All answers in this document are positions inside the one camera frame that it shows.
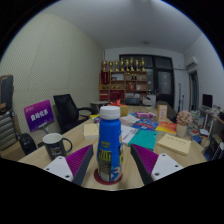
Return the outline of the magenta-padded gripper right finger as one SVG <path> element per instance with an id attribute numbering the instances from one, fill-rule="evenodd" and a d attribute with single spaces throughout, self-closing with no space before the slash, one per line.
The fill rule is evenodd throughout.
<path id="1" fill-rule="evenodd" d="M 182 166 L 166 153 L 156 154 L 136 144 L 131 145 L 131 155 L 136 162 L 144 185 L 182 169 Z"/>

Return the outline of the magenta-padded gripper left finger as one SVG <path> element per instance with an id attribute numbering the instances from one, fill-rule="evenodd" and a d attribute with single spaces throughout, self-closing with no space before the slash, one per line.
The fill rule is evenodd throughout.
<path id="1" fill-rule="evenodd" d="M 93 155 L 93 145 L 88 145 L 67 157 L 57 157 L 44 170 L 81 186 Z"/>

